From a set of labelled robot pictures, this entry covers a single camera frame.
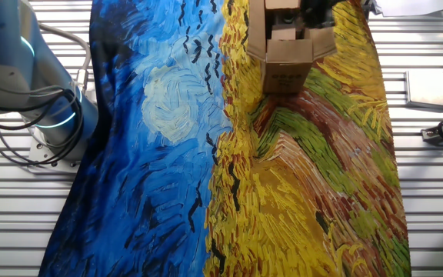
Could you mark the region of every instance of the aluminum slat table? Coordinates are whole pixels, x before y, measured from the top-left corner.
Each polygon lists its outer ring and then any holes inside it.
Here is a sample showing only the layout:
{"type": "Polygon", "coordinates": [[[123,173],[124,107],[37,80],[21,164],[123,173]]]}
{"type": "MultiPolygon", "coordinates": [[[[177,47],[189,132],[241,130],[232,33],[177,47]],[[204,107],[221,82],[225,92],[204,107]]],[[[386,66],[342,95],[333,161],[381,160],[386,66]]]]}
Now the aluminum slat table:
{"type": "MultiPolygon", "coordinates": [[[[88,41],[91,1],[35,1],[37,18],[88,41]]],[[[370,14],[391,113],[411,247],[413,276],[443,277],[443,148],[421,140],[420,130],[443,120],[443,112],[406,106],[405,72],[443,72],[443,12],[414,18],[370,14]]],[[[74,42],[44,32],[59,61],[75,77],[85,52],[74,42]]],[[[93,90],[92,69],[88,88],[93,90]]],[[[16,114],[0,116],[19,125],[16,114]]],[[[32,137],[4,131],[11,147],[27,155],[32,137]]],[[[37,276],[54,224],[74,176],[32,174],[0,155],[0,276],[37,276]],[[9,172],[10,177],[1,173],[9,172]]]]}

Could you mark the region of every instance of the cardboard box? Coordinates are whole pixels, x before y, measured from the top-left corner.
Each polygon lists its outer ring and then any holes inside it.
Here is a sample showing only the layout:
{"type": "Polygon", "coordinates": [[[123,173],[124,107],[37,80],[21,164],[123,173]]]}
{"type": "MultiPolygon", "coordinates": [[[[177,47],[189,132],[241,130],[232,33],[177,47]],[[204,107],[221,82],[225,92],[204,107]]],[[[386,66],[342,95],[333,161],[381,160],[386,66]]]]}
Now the cardboard box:
{"type": "Polygon", "coordinates": [[[264,93],[299,93],[314,61],[336,52],[333,28],[273,25],[276,12],[298,14],[300,0],[249,0],[247,53],[261,61],[264,93]]]}

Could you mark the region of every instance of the blue brush strokes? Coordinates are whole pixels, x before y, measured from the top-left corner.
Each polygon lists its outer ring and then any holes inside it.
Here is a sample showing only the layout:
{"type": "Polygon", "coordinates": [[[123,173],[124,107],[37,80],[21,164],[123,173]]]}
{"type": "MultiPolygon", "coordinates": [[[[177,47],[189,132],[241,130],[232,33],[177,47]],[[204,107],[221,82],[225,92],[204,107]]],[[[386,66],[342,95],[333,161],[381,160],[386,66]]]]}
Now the blue brush strokes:
{"type": "Polygon", "coordinates": [[[39,276],[203,275],[207,137],[231,130],[216,77],[222,4],[94,0],[100,119],[39,276]]]}

